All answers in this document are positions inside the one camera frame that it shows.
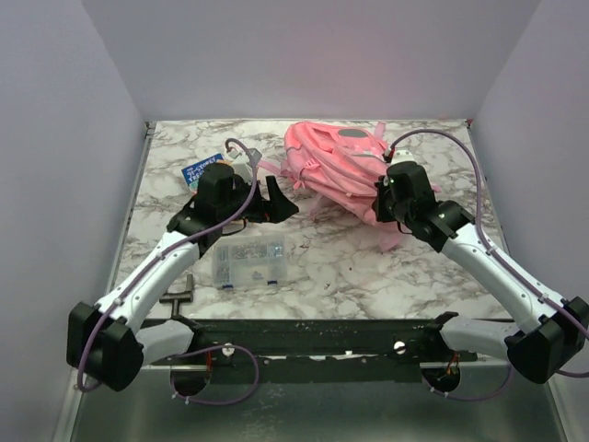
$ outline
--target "white marble surface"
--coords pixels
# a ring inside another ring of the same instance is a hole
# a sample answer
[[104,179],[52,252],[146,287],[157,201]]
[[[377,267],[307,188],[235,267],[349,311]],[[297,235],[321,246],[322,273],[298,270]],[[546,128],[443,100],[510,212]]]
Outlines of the white marble surface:
[[[289,121],[160,122],[133,210],[117,282],[156,245],[165,226],[191,194],[180,170],[222,152],[237,137],[266,157],[283,158]],[[374,129],[375,122],[334,122]],[[464,122],[388,122],[385,139],[416,128],[447,130],[470,145]],[[474,211],[474,173],[466,155],[443,137],[416,135],[404,142],[442,187],[441,199],[454,199]],[[431,318],[447,310],[473,318],[505,317],[501,305],[466,272],[412,237],[381,253],[372,227],[340,208],[307,216],[310,194],[279,180],[301,213],[280,225],[248,226],[241,235],[283,232],[289,251],[289,282],[233,291],[212,287],[211,255],[191,269],[197,289],[182,314],[192,318],[364,319]],[[485,198],[487,232],[500,243],[491,205]],[[182,290],[184,277],[171,287]],[[152,317],[166,318],[169,306],[156,305]]]

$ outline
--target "pink backpack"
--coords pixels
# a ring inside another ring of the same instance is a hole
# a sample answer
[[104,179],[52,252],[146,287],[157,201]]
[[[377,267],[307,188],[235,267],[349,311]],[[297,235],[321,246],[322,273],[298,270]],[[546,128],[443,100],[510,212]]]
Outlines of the pink backpack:
[[318,122],[298,122],[284,136],[286,160],[280,167],[262,160],[259,166],[275,175],[317,192],[311,215],[329,202],[337,203],[366,224],[377,227],[381,250],[400,243],[402,234],[395,223],[377,223],[372,203],[375,183],[386,175],[389,166],[383,160],[388,146],[382,140],[385,124],[380,122],[374,134],[364,129],[333,126]]

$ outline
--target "gray marble vein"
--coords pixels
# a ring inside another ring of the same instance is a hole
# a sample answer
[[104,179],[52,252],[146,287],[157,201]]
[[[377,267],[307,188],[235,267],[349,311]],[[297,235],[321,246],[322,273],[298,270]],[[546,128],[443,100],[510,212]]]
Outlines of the gray marble vein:
[[[265,157],[284,158],[283,135],[291,121],[160,122],[147,159],[117,282],[121,282],[156,245],[165,226],[191,194],[180,170],[217,152],[227,137],[256,147]],[[375,122],[333,122],[373,130]],[[460,121],[388,122],[385,139],[430,127],[448,131],[470,148]],[[454,199],[474,212],[474,172],[467,156],[451,141],[432,134],[415,135],[401,144],[425,166],[442,199]],[[505,317],[501,305],[465,271],[412,237],[381,253],[372,227],[339,207],[308,217],[309,191],[294,191],[279,180],[301,213],[280,225],[248,226],[240,235],[284,233],[288,241],[289,278],[281,286],[237,288],[212,286],[211,255],[190,269],[197,283],[195,300],[182,313],[192,318],[364,319],[430,318],[447,310],[473,318]],[[499,234],[487,195],[484,226],[497,242]],[[182,290],[184,277],[171,287]],[[152,317],[169,316],[156,305]]]

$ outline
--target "purple cable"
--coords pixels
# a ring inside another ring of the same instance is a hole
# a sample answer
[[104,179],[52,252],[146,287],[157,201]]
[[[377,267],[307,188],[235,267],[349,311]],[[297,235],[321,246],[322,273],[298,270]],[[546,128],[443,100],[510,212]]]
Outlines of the purple cable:
[[[393,144],[390,145],[391,152],[394,152],[395,147],[398,145],[398,143],[403,141],[405,138],[408,138],[409,136],[415,134],[437,134],[445,136],[446,138],[449,138],[450,140],[454,141],[465,152],[465,154],[467,154],[468,159],[472,164],[472,168],[475,171],[475,178],[477,182],[477,212],[475,218],[475,226],[477,228],[477,234],[479,236],[480,242],[482,242],[482,244],[487,249],[487,252],[493,258],[495,258],[495,260],[497,260],[497,262],[503,267],[503,269],[505,269],[510,275],[512,275],[520,284],[522,284],[525,288],[532,292],[536,297],[542,299],[543,302],[545,302],[550,307],[554,308],[562,316],[569,320],[572,323],[572,325],[574,325],[579,330],[579,332],[581,332],[585,339],[589,340],[589,331],[585,329],[581,322],[579,322],[571,313],[569,313],[563,307],[559,306],[556,302],[544,297],[544,294],[535,285],[527,281],[519,272],[517,272],[517,270],[515,270],[515,268],[509,262],[507,262],[496,249],[494,249],[491,246],[491,244],[485,237],[484,232],[482,230],[482,180],[480,178],[479,166],[477,164],[477,159],[475,159],[475,156],[468,150],[464,143],[458,140],[455,136],[437,129],[417,129],[415,131],[407,132],[406,134],[403,134],[402,136],[397,138],[397,140],[395,140]],[[569,378],[589,378],[589,372],[571,373],[569,371],[558,370],[557,373],[559,375],[567,376]]]
[[118,307],[118,305],[120,305],[122,303],[122,301],[131,293],[131,291],[135,288],[135,286],[145,277],[145,275],[148,274],[149,271],[160,260],[162,260],[164,257],[168,256],[169,253],[172,252],[173,250],[177,249],[178,247],[180,247],[180,246],[182,246],[182,245],[184,245],[184,244],[186,244],[188,242],[192,242],[195,239],[198,239],[200,237],[203,237],[204,235],[208,235],[209,233],[212,233],[212,232],[214,232],[215,230],[217,230],[219,228],[223,228],[223,226],[226,226],[227,224],[229,224],[234,219],[239,218],[239,216],[248,208],[248,205],[249,205],[249,203],[251,203],[251,200],[254,197],[254,193],[256,192],[256,187],[258,185],[258,176],[257,176],[257,170],[256,170],[256,160],[249,153],[249,149],[242,142],[240,142],[239,140],[237,140],[236,138],[227,138],[225,140],[225,148],[227,148],[231,143],[235,143],[236,145],[238,145],[239,147],[241,147],[243,149],[243,151],[246,153],[246,155],[248,156],[248,159],[249,159],[249,164],[250,164],[251,170],[252,170],[252,179],[251,179],[251,189],[249,189],[248,198],[246,198],[246,201],[243,204],[241,204],[241,207],[239,207],[237,209],[237,211],[234,214],[232,214],[231,216],[229,216],[225,221],[220,222],[216,226],[207,228],[207,229],[203,230],[202,232],[195,233],[194,235],[192,235],[190,237],[186,237],[184,239],[181,239],[180,241],[178,241],[178,242],[172,244],[171,246],[167,247],[166,249],[164,249],[161,252],[161,255],[160,256],[158,256],[158,257],[154,258],[152,261],[150,261],[141,270],[141,272],[139,272],[132,279],[132,281],[129,283],[129,285],[127,285],[125,287],[125,289],[121,291],[121,294],[116,298],[118,300],[115,300],[115,302],[113,302],[105,310],[105,312],[102,314],[102,316],[98,319],[98,322],[94,326],[94,329],[92,329],[92,332],[88,336],[88,340],[87,340],[86,346],[84,347],[84,350],[82,352],[82,357],[80,358],[80,364],[78,365],[78,369],[77,369],[77,388],[80,391],[82,391],[84,393],[88,393],[90,391],[95,390],[96,388],[98,388],[101,385],[100,382],[96,382],[95,384],[90,385],[90,386],[86,386],[84,384],[84,372],[85,372],[85,369],[86,369],[86,363],[87,363],[87,360],[88,360],[88,356],[90,355],[90,349],[92,348],[92,344],[96,340],[96,337],[98,335],[98,332],[100,331],[100,329],[104,325],[104,322],[107,320],[107,318],[110,316],[110,314],[114,311],[114,309],[116,307]]
[[494,392],[486,394],[484,396],[479,396],[477,398],[469,398],[468,396],[456,396],[455,394],[453,394],[453,395],[446,394],[446,393],[444,393],[440,390],[436,390],[434,387],[432,387],[432,384],[430,384],[426,378],[422,378],[422,380],[425,383],[425,385],[427,385],[430,388],[430,391],[433,394],[436,394],[437,396],[443,397],[445,399],[449,399],[451,401],[460,401],[460,402],[482,402],[482,401],[487,401],[489,399],[496,398],[497,396],[502,394],[505,390],[507,390],[509,383],[514,378],[514,373],[515,373],[514,368],[512,366],[509,366],[508,371],[507,371],[507,378],[505,378],[505,380],[503,381],[503,384],[501,384],[501,386],[497,390],[495,390]]
[[222,350],[224,348],[235,348],[236,350],[239,350],[240,352],[245,353],[246,355],[249,356],[249,359],[251,359],[251,362],[254,365],[254,370],[255,370],[254,380],[251,383],[251,386],[248,388],[248,390],[245,393],[243,393],[238,398],[230,399],[227,401],[207,401],[205,399],[198,399],[198,398],[191,397],[191,396],[182,396],[181,394],[179,394],[176,391],[176,386],[174,385],[174,378],[171,378],[170,385],[172,386],[172,389],[174,390],[174,394],[176,396],[178,396],[179,398],[181,398],[185,401],[188,401],[188,402],[198,403],[200,405],[212,405],[212,406],[217,406],[217,407],[223,407],[226,405],[235,405],[236,403],[240,403],[240,402],[244,401],[245,399],[247,399],[249,396],[251,396],[253,394],[253,392],[256,390],[256,388],[258,387],[258,382],[260,381],[260,366],[258,365],[258,361],[256,360],[256,356],[253,353],[251,353],[250,350],[248,350],[246,347],[242,347],[241,345],[233,345],[233,344],[215,345],[213,347],[203,348],[203,349],[197,350],[195,352],[185,353],[183,355],[176,355],[174,357],[178,357],[178,358],[192,357],[192,356],[197,356],[197,355],[203,355],[208,352],[214,352],[215,350]]

